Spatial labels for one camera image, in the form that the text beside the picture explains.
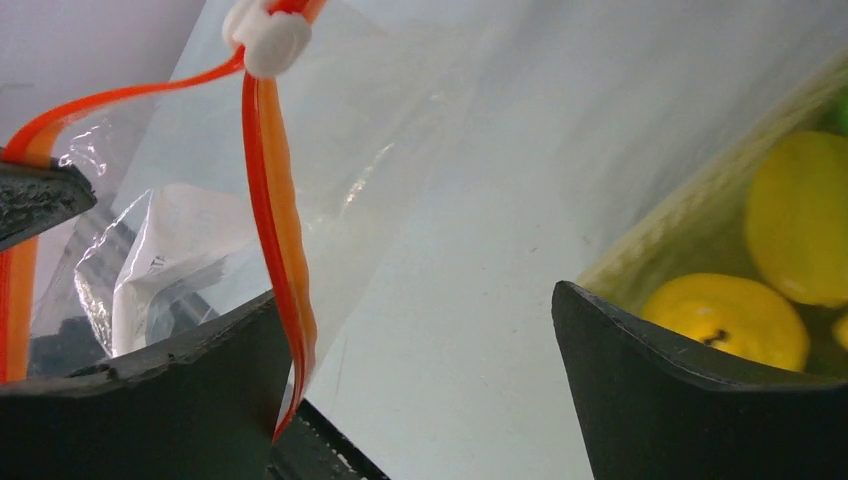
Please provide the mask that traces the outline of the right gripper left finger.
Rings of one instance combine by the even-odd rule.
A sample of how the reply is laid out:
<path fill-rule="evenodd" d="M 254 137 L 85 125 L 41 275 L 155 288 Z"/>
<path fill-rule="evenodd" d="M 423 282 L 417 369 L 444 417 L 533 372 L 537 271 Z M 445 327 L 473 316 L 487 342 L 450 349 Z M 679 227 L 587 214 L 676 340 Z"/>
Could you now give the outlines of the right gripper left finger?
<path fill-rule="evenodd" d="M 260 479 L 291 365 L 265 293 L 71 375 L 1 389 L 5 479 Z"/>

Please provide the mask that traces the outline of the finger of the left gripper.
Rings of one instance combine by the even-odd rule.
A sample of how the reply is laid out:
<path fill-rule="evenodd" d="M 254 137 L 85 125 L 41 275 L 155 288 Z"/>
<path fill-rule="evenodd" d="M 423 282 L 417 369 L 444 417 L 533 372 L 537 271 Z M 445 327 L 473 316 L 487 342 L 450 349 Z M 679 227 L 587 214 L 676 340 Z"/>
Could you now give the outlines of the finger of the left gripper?
<path fill-rule="evenodd" d="M 55 158 L 46 169 L 1 164 L 1 249 L 73 219 L 97 204 L 95 190 L 73 165 Z"/>

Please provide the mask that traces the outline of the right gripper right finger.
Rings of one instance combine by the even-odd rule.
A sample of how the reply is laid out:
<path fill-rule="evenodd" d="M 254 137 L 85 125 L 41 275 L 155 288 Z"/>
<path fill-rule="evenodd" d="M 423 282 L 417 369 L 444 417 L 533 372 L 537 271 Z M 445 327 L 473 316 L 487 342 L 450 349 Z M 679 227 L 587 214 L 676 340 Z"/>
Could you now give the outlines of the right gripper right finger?
<path fill-rule="evenodd" d="M 698 343 L 561 281 L 552 320 L 597 479 L 843 479 L 847 385 Z"/>

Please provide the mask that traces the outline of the yellow lemon toy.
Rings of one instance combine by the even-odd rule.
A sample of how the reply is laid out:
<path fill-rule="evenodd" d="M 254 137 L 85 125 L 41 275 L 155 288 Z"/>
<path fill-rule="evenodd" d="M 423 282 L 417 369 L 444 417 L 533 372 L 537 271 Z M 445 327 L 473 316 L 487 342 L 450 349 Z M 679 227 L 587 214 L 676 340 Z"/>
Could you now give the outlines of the yellow lemon toy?
<path fill-rule="evenodd" d="M 795 308 L 757 281 L 694 273 L 666 282 L 641 317 L 705 346 L 783 370 L 802 371 L 810 338 Z"/>

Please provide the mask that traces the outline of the clear zip top bag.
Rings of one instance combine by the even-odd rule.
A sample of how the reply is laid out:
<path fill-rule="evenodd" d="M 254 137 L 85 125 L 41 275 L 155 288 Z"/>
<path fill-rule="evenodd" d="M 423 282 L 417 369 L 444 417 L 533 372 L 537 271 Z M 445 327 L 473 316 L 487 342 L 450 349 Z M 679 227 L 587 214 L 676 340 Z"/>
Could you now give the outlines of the clear zip top bag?
<path fill-rule="evenodd" d="M 45 72 L 83 96 L 3 110 L 1 164 L 55 158 L 97 204 L 1 249 L 1 388 L 35 372 L 35 342 L 80 311 L 95 347 L 55 376 L 178 333 L 165 308 L 215 314 L 271 293 L 291 365 L 272 439 L 301 404 L 431 167 L 456 138 L 472 26 L 489 1 L 223 1 L 220 40 L 171 78 L 103 79 L 120 41 L 161 37 L 141 1 L 84 45 L 49 40 Z"/>

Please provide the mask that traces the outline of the cream plastic basket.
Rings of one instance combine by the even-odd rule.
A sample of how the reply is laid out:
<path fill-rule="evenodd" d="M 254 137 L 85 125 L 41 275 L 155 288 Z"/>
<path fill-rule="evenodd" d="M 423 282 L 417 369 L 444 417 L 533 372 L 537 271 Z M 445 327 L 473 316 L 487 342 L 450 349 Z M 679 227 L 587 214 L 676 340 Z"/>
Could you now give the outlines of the cream plastic basket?
<path fill-rule="evenodd" d="M 845 378 L 847 303 L 831 308 L 789 299 L 762 277 L 745 238 L 752 178 L 771 148 L 797 131 L 847 139 L 845 61 L 813 78 L 737 147 L 667 197 L 583 272 L 579 284 L 643 319 L 648 298 L 675 278 L 715 273 L 757 281 L 784 297 L 804 323 L 810 350 L 800 372 Z"/>

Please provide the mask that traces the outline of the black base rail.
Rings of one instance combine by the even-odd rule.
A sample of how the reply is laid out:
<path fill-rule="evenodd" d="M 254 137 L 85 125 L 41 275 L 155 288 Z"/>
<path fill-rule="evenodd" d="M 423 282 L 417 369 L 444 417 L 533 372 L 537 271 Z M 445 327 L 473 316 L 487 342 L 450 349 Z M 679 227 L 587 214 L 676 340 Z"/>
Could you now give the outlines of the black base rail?
<path fill-rule="evenodd" d="M 389 480 L 389 477 L 304 400 L 272 447 L 264 479 Z"/>

